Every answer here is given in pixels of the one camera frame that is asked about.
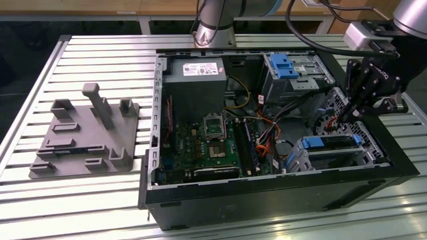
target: slotted aluminum platform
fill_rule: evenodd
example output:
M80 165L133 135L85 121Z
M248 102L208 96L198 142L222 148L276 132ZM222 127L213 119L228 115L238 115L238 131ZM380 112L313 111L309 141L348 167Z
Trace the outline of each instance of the slotted aluminum platform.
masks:
M341 35L312 35L345 49ZM302 47L292 35L238 35L237 46ZM409 113L382 120L420 175L388 187L353 207L162 232L137 210L141 157L148 148L156 49L190 48L188 35L73 36L60 41L0 146L0 239L413 239L427 235L427 118L406 96ZM346 56L334 56L342 68ZM130 172L85 178L30 180L54 99L86 105L82 84L97 82L110 104L138 103Z

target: sticker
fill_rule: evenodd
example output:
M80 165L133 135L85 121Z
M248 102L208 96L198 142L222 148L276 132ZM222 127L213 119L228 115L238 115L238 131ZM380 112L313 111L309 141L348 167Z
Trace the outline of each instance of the sticker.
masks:
M264 104L264 96L262 95L257 95L257 103Z
M218 75L218 68L214 62L185 63L181 67L184 76Z
M305 68L302 66L293 67L296 72L305 72Z
M272 160L272 165L276 169L278 169L278 162L274 159Z

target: gray 3d printed holder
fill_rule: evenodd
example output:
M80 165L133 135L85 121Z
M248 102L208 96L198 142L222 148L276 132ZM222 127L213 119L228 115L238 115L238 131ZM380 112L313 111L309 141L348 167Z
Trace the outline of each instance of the gray 3d printed holder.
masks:
M81 93L92 106L73 106L57 99L52 119L29 178L126 172L133 165L138 104L121 99L109 105L97 83L85 83Z

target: green motherboard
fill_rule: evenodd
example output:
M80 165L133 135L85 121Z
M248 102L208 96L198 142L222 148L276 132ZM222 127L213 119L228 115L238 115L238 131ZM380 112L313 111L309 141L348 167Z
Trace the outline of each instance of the green motherboard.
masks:
M181 184L190 182L190 174L201 169L234 169L237 178L245 177L241 169L233 122L210 121L205 129L204 122L177 124L173 129L170 143L162 144L160 157L161 168L157 172L158 184ZM254 141L256 125L250 125L252 134L249 141ZM224 129L222 138L209 140L205 134L217 134ZM256 175L269 172L268 164L258 164L260 171Z

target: blue latch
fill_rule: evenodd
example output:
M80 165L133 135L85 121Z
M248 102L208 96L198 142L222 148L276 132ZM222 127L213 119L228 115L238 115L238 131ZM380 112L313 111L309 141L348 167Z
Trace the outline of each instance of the blue latch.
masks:
M360 138L360 136L358 136L357 134L354 134L354 135L352 135L352 139L353 139L353 141L354 141L354 144L356 144L357 146L360 146L360 144L361 144L361 138Z
M318 148L325 146L320 137L308 137L305 138L305 140L310 148Z
M304 149L309 148L309 145L308 145L308 142L305 141L305 139L300 140L300 143L301 143L301 147Z
M289 165L289 163L292 162L293 158L294 158L294 152L292 152L290 156L288 156L288 158L286 158L286 160L285 160L285 163L284 163L284 165L282 165L282 168L286 168L286 167L288 167L288 165Z
M270 65L277 72L278 79L297 79L300 74L294 71L293 65L285 54L270 54Z

